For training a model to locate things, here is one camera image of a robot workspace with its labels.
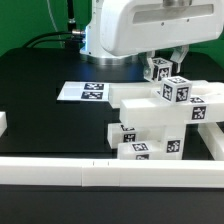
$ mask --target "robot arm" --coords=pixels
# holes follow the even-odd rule
[[[153,73],[154,51],[174,48],[176,73],[189,44],[217,39],[223,31],[223,0],[104,0],[100,42],[112,55],[148,52],[144,75]]]

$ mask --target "green wall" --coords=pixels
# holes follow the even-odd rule
[[[59,30],[67,30],[66,0],[50,0]],[[91,0],[74,0],[77,23],[84,27],[90,20]],[[46,0],[0,1],[0,55],[12,48],[21,47],[39,34],[52,32]],[[47,47],[60,47],[50,43]],[[210,55],[224,68],[224,35],[219,40],[191,46],[191,51]]]

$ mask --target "white foam block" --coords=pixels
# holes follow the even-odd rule
[[[163,159],[163,155],[159,141],[141,141],[118,145],[117,156],[121,160],[159,160]]]
[[[181,160],[184,150],[186,125],[172,125],[164,127],[161,138],[164,159]]]
[[[0,136],[4,133],[7,128],[6,114],[5,112],[0,112]]]
[[[159,86],[150,82],[110,84],[109,103],[113,108],[120,108],[122,99],[150,98],[152,89]]]
[[[156,98],[122,100],[120,120],[126,127],[183,125],[224,121],[224,95],[200,96],[203,103],[169,105]]]
[[[216,123],[200,124],[198,132],[214,160],[224,160],[224,134]]]
[[[204,80],[193,81],[192,92],[202,95],[209,83]],[[123,99],[154,98],[154,90],[160,90],[161,83],[114,83],[110,84],[109,103],[113,108],[120,108]]]
[[[191,91],[192,95],[217,95],[224,94],[224,83],[221,82],[195,82]]]
[[[119,143],[145,140],[160,140],[163,132],[162,127],[152,128],[125,128],[121,123],[108,125],[108,142],[112,149]]]
[[[224,163],[215,161],[122,161],[123,187],[224,187]]]
[[[0,184],[80,186],[85,160],[0,157]]]
[[[120,167],[117,160],[94,160],[82,168],[82,186],[119,186]]]
[[[93,161],[99,160],[0,157],[0,184],[82,186],[82,170]],[[86,186],[104,186],[110,169],[116,169],[109,177],[121,187],[224,188],[224,162],[220,161],[106,161],[108,170],[105,160],[100,160],[98,181],[86,179]]]

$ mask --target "black tabletop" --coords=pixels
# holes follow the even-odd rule
[[[0,153],[116,157],[106,136],[108,123],[119,122],[119,110],[112,110],[107,102],[57,101],[57,96],[65,81],[142,82],[142,73],[141,63],[94,65],[80,60],[79,54],[71,50],[7,52],[0,58],[0,110],[7,112],[8,123],[0,138]],[[188,55],[180,75],[191,80],[224,79],[223,69],[208,56],[197,53]],[[184,158],[208,159],[209,153],[201,146],[200,138],[192,146],[192,138],[198,137],[195,126],[188,128],[187,133]]]
[[[98,66],[70,50],[7,52],[0,58],[0,110],[8,122],[0,155],[116,158],[106,133],[119,110],[57,96],[65,81],[141,82],[142,72],[141,63]],[[224,80],[223,69],[197,53],[188,54],[180,75]],[[187,128],[184,159],[212,159],[196,125]],[[0,186],[1,224],[223,224],[223,210],[223,189]]]

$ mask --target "black cable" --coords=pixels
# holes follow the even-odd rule
[[[63,41],[72,41],[72,42],[76,42],[76,43],[82,43],[81,40],[72,40],[72,39],[46,39],[46,40],[39,40],[39,41],[35,42],[34,44],[32,44],[30,46],[30,48],[33,48],[37,44],[44,43],[44,42],[63,42]]]
[[[59,36],[59,35],[66,35],[66,34],[72,34],[72,32],[70,31],[59,31],[59,32],[52,32],[52,33],[45,33],[45,34],[42,34],[42,35],[39,35],[37,37],[34,37],[32,38],[31,40],[29,40],[28,42],[26,42],[23,47],[28,47],[30,44],[32,44],[33,42],[35,42],[36,40],[39,40],[39,39],[42,39],[42,38],[45,38],[45,37],[52,37],[52,36]]]
[[[76,29],[73,0],[67,0],[67,8],[68,8],[68,30],[72,31],[73,29]]]

